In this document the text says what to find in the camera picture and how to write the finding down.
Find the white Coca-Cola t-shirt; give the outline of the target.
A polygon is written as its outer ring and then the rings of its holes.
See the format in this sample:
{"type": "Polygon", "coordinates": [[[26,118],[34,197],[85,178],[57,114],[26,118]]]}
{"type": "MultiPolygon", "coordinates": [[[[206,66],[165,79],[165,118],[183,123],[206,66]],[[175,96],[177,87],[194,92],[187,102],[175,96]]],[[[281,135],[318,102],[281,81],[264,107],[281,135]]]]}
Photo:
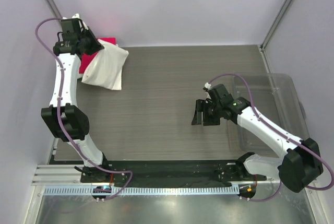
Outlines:
{"type": "Polygon", "coordinates": [[[87,85],[99,86],[109,90],[122,89],[122,70],[129,52],[118,45],[103,40],[98,41],[104,46],[86,68],[81,82],[87,85]]]}

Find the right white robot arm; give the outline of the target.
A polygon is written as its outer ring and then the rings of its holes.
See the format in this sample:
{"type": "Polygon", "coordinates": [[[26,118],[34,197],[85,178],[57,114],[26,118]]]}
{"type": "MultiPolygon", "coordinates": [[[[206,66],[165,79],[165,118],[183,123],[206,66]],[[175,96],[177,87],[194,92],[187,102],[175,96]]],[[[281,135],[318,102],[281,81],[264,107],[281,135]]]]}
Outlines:
{"type": "Polygon", "coordinates": [[[301,139],[268,120],[251,102],[233,98],[223,84],[206,83],[205,99],[195,102],[192,125],[215,126],[220,120],[232,121],[264,142],[277,156],[263,157],[249,152],[236,161],[235,173],[241,180],[253,174],[279,179],[288,189],[298,193],[324,171],[318,144],[301,139]]]}

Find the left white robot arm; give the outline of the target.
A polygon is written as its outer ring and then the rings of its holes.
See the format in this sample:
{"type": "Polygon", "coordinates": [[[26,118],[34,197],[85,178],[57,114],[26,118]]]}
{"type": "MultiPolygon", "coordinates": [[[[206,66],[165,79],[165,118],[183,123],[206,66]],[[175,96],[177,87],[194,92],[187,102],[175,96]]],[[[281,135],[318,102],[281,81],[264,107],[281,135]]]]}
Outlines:
{"type": "Polygon", "coordinates": [[[57,41],[49,50],[56,62],[54,91],[49,106],[42,108],[41,116],[55,138],[76,150],[84,169],[93,169],[93,176],[104,182],[110,178],[111,168],[89,134],[88,117],[77,105],[77,79],[82,56],[97,53],[104,47],[79,15],[62,18],[60,24],[57,41]]]}

